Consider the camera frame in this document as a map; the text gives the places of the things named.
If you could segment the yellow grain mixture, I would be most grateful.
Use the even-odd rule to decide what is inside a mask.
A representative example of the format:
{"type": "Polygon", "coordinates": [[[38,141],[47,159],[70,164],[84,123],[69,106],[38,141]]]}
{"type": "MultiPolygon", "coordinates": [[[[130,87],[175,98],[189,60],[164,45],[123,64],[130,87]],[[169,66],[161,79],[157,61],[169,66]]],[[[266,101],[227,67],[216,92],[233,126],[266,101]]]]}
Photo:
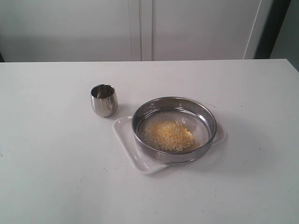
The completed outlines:
{"type": "Polygon", "coordinates": [[[156,121],[147,124],[143,135],[155,149],[182,152],[193,145],[194,138],[186,126],[174,121],[156,121]]]}

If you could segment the stainless steel cup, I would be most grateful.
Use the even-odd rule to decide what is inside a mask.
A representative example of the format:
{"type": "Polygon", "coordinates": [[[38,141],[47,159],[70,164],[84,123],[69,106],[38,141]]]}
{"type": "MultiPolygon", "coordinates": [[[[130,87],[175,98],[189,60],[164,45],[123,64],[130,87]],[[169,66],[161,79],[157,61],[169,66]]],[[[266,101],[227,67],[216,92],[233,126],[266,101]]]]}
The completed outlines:
{"type": "Polygon", "coordinates": [[[91,89],[91,105],[100,117],[109,117],[118,109],[115,88],[109,84],[99,84],[91,89]]]}

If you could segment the round steel mesh sieve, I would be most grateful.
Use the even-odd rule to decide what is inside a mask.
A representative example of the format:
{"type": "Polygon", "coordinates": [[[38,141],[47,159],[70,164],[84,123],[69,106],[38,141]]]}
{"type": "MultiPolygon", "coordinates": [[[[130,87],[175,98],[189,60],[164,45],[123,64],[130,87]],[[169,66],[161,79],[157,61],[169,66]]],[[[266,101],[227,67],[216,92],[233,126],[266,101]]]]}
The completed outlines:
{"type": "Polygon", "coordinates": [[[141,105],[131,121],[143,153],[163,164],[182,164],[202,157],[217,134],[215,116],[201,103],[162,97],[141,105]]]}

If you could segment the white rectangular tray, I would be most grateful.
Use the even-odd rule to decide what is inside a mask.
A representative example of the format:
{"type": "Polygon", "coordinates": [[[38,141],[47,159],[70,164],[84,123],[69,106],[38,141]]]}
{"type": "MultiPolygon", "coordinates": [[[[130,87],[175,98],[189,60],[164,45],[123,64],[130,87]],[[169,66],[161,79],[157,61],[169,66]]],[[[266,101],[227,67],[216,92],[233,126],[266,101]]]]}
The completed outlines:
{"type": "Polygon", "coordinates": [[[140,174],[151,175],[169,167],[147,156],[136,144],[131,128],[132,116],[117,119],[112,124],[113,131],[126,153],[133,168],[140,174]]]}

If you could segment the white cabinet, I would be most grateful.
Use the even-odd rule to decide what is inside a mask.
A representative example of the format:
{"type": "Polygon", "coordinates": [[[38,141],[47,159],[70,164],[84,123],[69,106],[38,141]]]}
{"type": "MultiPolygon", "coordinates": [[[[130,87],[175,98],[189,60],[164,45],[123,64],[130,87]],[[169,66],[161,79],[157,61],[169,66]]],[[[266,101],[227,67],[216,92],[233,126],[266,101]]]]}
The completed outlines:
{"type": "Polygon", "coordinates": [[[270,0],[3,0],[7,62],[252,59],[270,0]]]}

